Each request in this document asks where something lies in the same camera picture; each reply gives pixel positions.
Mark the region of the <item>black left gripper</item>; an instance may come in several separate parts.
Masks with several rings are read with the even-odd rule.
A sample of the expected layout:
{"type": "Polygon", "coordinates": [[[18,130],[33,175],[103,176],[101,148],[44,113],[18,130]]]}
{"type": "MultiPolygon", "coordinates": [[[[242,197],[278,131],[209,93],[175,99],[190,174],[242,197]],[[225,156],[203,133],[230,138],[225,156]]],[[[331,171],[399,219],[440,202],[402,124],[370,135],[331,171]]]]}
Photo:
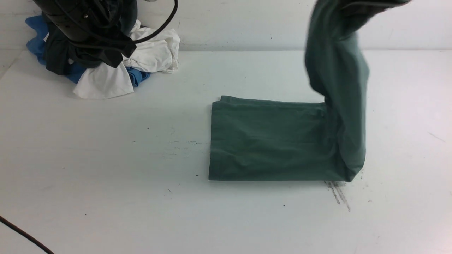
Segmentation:
{"type": "Polygon", "coordinates": [[[108,66],[118,67],[123,57],[130,57],[137,48],[128,36],[137,20],[135,10],[117,10],[108,18],[106,13],[86,10],[68,13],[67,18],[78,29],[77,39],[71,42],[108,66]]]}

